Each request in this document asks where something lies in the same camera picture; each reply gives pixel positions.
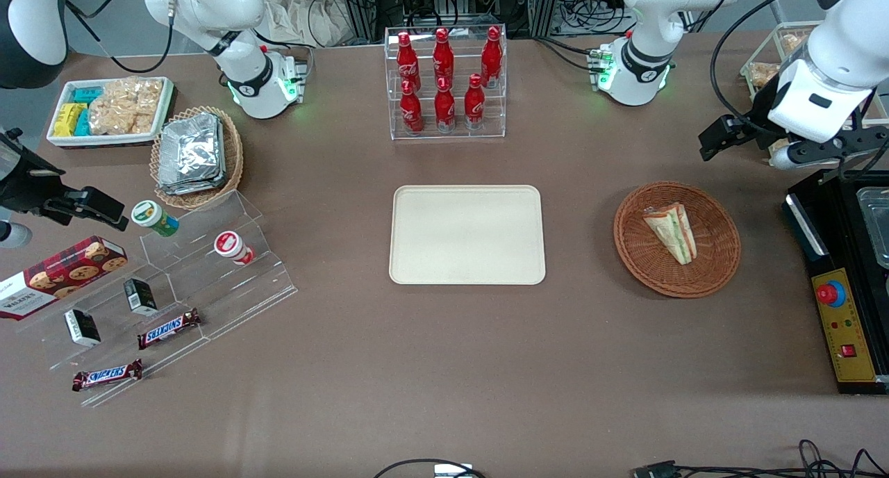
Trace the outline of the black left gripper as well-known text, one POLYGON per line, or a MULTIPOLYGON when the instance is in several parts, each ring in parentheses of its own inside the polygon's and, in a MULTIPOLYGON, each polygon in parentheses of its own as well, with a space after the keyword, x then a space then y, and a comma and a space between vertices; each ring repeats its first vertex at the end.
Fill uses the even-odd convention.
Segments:
POLYGON ((754 97, 754 122, 749 118, 724 115, 698 135, 699 155, 710 161, 718 153, 755 140, 760 149, 769 151, 770 165, 781 170, 835 164, 837 175, 856 179, 887 157, 887 115, 869 119, 876 92, 870 90, 860 105, 850 111, 829 138, 810 139, 809 130, 794 132, 787 124, 769 120, 768 113, 778 102, 790 100, 784 95, 788 86, 779 88, 769 82, 754 97))

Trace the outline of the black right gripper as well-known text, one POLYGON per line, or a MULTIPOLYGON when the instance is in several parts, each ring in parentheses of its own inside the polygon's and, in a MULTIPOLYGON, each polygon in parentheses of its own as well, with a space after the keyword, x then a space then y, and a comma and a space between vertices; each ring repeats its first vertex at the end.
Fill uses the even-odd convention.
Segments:
POLYGON ((12 213, 44 217, 69 225, 73 216, 91 219, 125 230, 129 219, 125 205, 92 186, 82 190, 58 191, 64 172, 21 145, 20 129, 2 129, 1 146, 1 246, 25 247, 32 231, 10 219, 12 213))

